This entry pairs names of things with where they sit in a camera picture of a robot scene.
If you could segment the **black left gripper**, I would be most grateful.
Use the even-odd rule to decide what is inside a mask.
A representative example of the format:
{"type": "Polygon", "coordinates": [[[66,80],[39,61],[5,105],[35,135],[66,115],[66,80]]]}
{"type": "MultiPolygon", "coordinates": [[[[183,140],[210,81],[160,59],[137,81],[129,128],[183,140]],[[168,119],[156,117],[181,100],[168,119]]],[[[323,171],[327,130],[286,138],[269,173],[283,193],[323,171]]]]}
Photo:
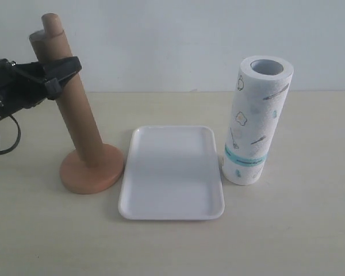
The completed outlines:
{"type": "Polygon", "coordinates": [[[0,59],[0,121],[45,99],[56,100],[81,69],[77,56],[24,64],[0,59]]]}

